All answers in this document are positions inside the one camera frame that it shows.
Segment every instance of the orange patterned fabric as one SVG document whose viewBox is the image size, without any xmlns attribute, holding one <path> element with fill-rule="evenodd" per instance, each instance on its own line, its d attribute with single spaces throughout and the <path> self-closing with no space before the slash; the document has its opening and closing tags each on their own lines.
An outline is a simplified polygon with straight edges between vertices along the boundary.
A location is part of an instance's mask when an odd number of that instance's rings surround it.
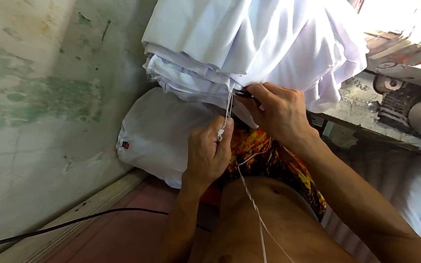
<svg viewBox="0 0 421 263">
<path fill-rule="evenodd" d="M 246 164 L 241 165 L 241 174 L 244 177 L 269 177 L 287 184 L 308 202 L 320 222 L 325 213 L 326 202 L 300 158 L 287 151 L 293 159 L 284 160 L 277 151 L 277 142 L 271 140 L 266 132 L 261 128 L 250 129 L 236 118 L 231 139 L 230 164 L 219 178 L 219 186 L 223 188 L 226 183 L 239 179 L 238 164 L 255 153 L 264 151 L 266 152 L 254 156 Z"/>
</svg>

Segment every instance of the white fabric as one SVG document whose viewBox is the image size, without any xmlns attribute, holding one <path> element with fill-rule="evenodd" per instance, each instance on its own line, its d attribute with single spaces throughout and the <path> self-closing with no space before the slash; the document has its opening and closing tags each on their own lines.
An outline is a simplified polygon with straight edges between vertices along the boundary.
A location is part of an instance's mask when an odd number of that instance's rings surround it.
<svg viewBox="0 0 421 263">
<path fill-rule="evenodd" d="M 202 103 L 182 101 L 156 87 L 124 117 L 116 144 L 118 157 L 181 188 L 181 175 L 188 165 L 188 137 L 216 116 Z M 128 149 L 123 142 L 129 143 Z"/>
<path fill-rule="evenodd" d="M 302 90 L 307 109 L 322 112 L 366 68 L 359 24 L 345 0 L 159 0 L 144 68 L 180 98 L 225 108 L 229 91 L 270 81 Z M 258 127 L 242 104 L 233 112 Z"/>
<path fill-rule="evenodd" d="M 339 157 L 391 202 L 421 237 L 421 156 L 406 150 L 375 146 L 359 147 Z M 378 262 L 329 207 L 321 224 L 360 263 Z"/>
</svg>

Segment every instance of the white bag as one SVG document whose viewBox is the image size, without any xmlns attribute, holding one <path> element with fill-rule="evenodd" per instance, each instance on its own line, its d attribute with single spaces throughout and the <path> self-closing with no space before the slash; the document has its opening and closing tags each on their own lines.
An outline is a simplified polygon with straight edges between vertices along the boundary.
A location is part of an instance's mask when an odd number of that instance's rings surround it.
<svg viewBox="0 0 421 263">
<path fill-rule="evenodd" d="M 209 124 L 217 113 L 156 87 L 132 105 L 124 117 L 116 150 L 120 160 L 181 188 L 188 165 L 190 133 Z"/>
</svg>

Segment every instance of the left hand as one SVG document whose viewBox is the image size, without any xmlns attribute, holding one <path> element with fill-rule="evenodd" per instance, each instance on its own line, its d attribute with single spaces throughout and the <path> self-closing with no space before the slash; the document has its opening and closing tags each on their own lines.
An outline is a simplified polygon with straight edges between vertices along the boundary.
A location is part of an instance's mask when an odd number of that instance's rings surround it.
<svg viewBox="0 0 421 263">
<path fill-rule="evenodd" d="M 231 158 L 233 119 L 228 118 L 222 141 L 217 143 L 217 132 L 224 121 L 224 117 L 218 116 L 207 127 L 191 133 L 188 139 L 188 168 L 182 175 L 183 190 L 201 197 L 227 168 Z"/>
</svg>

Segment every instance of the black cable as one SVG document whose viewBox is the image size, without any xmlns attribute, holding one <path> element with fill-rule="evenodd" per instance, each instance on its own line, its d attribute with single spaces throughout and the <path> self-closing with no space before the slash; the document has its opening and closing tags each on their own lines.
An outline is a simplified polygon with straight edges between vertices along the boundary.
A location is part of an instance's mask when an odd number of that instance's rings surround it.
<svg viewBox="0 0 421 263">
<path fill-rule="evenodd" d="M 62 227 L 68 226 L 68 225 L 79 223 L 79 222 L 84 221 L 84 220 L 89 220 L 91 218 L 95 218 L 95 217 L 98 217 L 98 216 L 102 216 L 102 215 L 113 213 L 113 212 L 119 212 L 119 211 L 143 211 L 143 212 L 149 212 L 149 213 L 168 215 L 167 212 L 155 211 L 155 210 L 150 210 L 150 209 L 146 209 L 146 208 L 131 208 L 131 207 L 116 208 L 116 209 L 103 211 L 103 212 L 100 212 L 100 213 L 97 213 L 97 214 L 81 217 L 81 218 L 78 218 L 78 219 L 74 219 L 72 221 L 69 221 L 69 222 L 66 222 L 66 223 L 63 223 L 63 224 L 60 224 L 60 225 L 55 225 L 55 226 L 52 226 L 52 227 L 49 227 L 49 228 L 46 228 L 46 229 L 38 230 L 38 231 L 35 231 L 35 232 L 32 232 L 32 233 L 27 233 L 27 234 L 13 236 L 13 237 L 10 237 L 10 238 L 1 239 L 0 245 L 4 244 L 4 243 L 22 240 L 24 238 L 31 237 L 31 236 L 41 235 L 41 234 L 44 234 L 44 233 L 47 233 L 47 232 L 50 232 L 50 231 L 53 231 L 53 230 L 60 229 Z M 202 229 L 202 230 L 205 230 L 207 232 L 211 232 L 209 229 L 207 229 L 207 228 L 205 228 L 201 225 L 196 224 L 196 226 L 198 228 Z"/>
</svg>

